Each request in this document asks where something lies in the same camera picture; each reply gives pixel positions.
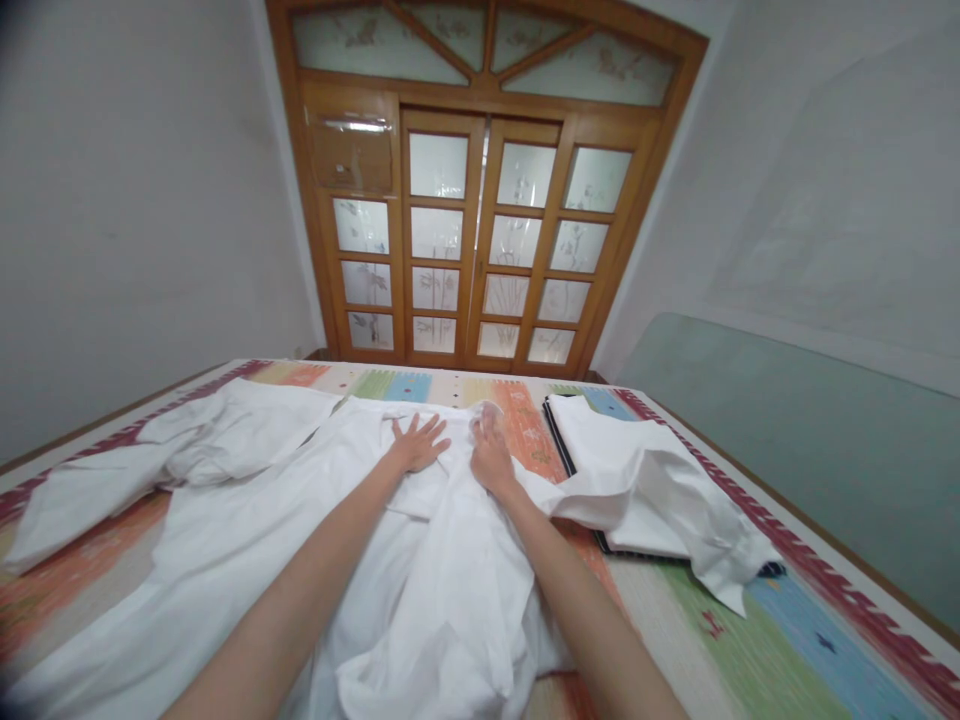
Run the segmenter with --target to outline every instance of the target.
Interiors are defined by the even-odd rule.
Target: mint green panel
[[[960,400],[665,313],[617,379],[647,393],[960,631]]]

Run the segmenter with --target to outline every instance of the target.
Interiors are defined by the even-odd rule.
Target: pink stripe
[[[123,428],[123,430],[118,430],[110,437],[104,438],[95,445],[91,445],[88,448],[84,448],[77,454],[71,455],[69,458],[64,460],[64,462],[77,460],[78,458],[87,457],[88,455],[96,455],[97,453],[106,452],[107,450],[113,450],[118,447],[133,445],[136,441],[137,435],[140,432],[140,428],[158,415],[162,415],[169,410],[180,407],[191,400],[212,395],[231,380],[234,380],[238,377],[247,377],[265,367],[269,367],[272,364],[273,363],[271,363],[269,360],[250,360],[240,367],[231,370],[227,374],[221,375],[216,380],[211,380],[206,385],[201,385],[195,390],[191,390],[186,395],[177,398],[169,405],[165,405],[156,412],[153,412],[150,415],[147,415],[145,418],[138,420],[133,425],[128,425],[127,427]],[[53,468],[44,470],[36,477],[25,480],[17,485],[17,487],[15,487],[13,490],[9,490],[0,495],[0,526],[16,520],[20,517],[20,515],[23,514],[23,510],[27,507],[27,502],[30,500],[30,495],[33,493],[33,489],[47,479],[47,475],[50,474],[50,470],[52,469]]]
[[[657,413],[640,398],[625,389],[616,394],[641,420],[654,420],[667,425]],[[960,688],[955,687],[957,676],[937,660],[927,661],[931,654],[909,635],[900,635],[892,618],[881,613],[870,599],[856,590],[847,591],[850,582],[822,560],[799,537],[790,532],[756,500],[750,497],[726,473],[677,433],[680,441],[700,462],[710,478],[717,483],[744,513],[773,541],[777,549],[834,609],[857,628],[860,635],[887,659],[927,700],[945,715],[960,717]]]

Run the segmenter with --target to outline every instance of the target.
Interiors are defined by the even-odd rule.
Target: blue stripe
[[[426,373],[395,373],[396,377],[383,396],[384,400],[426,402],[430,394],[431,377]]]
[[[634,422],[638,419],[637,416],[630,412],[630,410],[620,402],[619,398],[609,390],[588,387],[580,389],[583,391],[583,394],[587,396],[587,400],[590,401],[590,404],[593,405],[593,408],[597,412],[603,415],[609,415],[617,420],[627,420],[628,422]]]
[[[793,649],[847,706],[852,717],[927,717],[860,649],[848,631],[838,627],[792,578],[758,578],[747,585],[747,590],[780,626]]]

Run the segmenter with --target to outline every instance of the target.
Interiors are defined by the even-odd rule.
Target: human arm
[[[473,473],[513,522],[601,717],[686,718],[640,635],[517,482],[493,412],[484,411],[474,436]]]
[[[438,420],[418,429],[414,415],[406,434],[394,420],[390,450],[317,526],[165,718],[276,717],[397,485],[450,446],[434,445],[446,426]]]

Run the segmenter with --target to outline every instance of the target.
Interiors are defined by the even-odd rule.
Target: striped bedspread
[[[54,451],[31,463],[31,472],[37,472],[0,495],[0,552],[10,546],[30,492],[52,464],[130,444],[149,417],[214,392],[235,377],[453,407],[493,400],[504,411],[513,454],[555,482],[565,474],[540,412],[548,394],[583,394],[597,412],[622,420],[670,420],[641,393],[622,388],[350,363],[235,361],[134,411],[119,428],[99,436],[94,431],[79,447],[75,442],[60,456]],[[748,586],[748,619],[714,600],[686,567],[607,557],[588,531],[564,521],[558,526],[642,633],[690,715],[711,720],[960,718],[956,675],[788,529],[782,510],[777,516],[768,511],[744,489],[742,476],[733,479],[732,468],[682,426],[668,424],[787,560],[787,575],[758,578]],[[14,672],[36,664],[146,577],[168,502],[169,495],[154,493],[27,576],[0,578],[0,649]],[[530,718],[594,715],[576,674],[538,682],[527,710]]]

